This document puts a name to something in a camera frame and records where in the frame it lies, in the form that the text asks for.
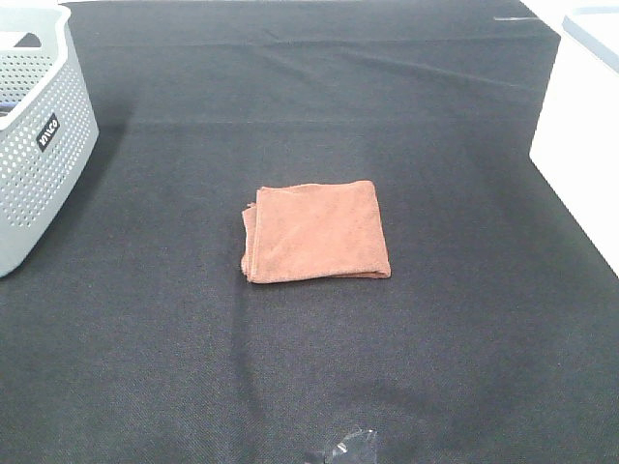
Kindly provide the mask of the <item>orange-brown towel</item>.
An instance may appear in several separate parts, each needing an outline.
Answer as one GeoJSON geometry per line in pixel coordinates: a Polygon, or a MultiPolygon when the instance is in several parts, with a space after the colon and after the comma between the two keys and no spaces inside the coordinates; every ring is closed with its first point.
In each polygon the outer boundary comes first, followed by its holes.
{"type": "Polygon", "coordinates": [[[251,283],[391,276],[370,180],[262,187],[242,218],[246,240],[241,270],[251,283]]]}

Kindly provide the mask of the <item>black table cloth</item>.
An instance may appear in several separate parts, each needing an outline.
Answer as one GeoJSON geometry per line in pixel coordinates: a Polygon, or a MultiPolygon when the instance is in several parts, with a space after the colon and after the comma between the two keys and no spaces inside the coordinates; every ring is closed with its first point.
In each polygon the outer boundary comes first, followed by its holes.
{"type": "Polygon", "coordinates": [[[89,2],[100,135],[1,282],[5,463],[614,463],[618,280],[529,159],[517,1],[89,2]],[[249,284],[262,186],[374,182],[392,275],[249,284]]]}

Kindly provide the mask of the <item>clear tape piece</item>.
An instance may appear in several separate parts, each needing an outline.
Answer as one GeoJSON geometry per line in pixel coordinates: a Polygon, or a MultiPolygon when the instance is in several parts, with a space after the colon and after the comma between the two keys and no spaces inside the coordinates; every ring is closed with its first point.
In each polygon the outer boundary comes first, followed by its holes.
{"type": "Polygon", "coordinates": [[[356,429],[323,451],[306,452],[303,463],[377,464],[378,434],[375,429],[356,429]]]}

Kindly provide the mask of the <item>white plastic storage box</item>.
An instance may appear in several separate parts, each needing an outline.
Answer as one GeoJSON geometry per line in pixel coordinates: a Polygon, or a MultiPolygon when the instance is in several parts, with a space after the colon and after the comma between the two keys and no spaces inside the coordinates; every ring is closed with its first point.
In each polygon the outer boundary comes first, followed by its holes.
{"type": "Polygon", "coordinates": [[[574,6],[529,156],[612,271],[618,269],[618,4],[574,6]]]}

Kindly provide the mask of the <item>grey perforated laundry basket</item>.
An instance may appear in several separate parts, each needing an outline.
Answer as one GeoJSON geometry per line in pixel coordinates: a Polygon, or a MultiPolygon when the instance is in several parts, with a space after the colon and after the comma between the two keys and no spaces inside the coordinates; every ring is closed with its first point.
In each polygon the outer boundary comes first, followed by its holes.
{"type": "Polygon", "coordinates": [[[1,48],[1,274],[14,271],[67,200],[99,136],[69,26],[57,3],[4,1],[1,30],[36,46],[1,48]]]}

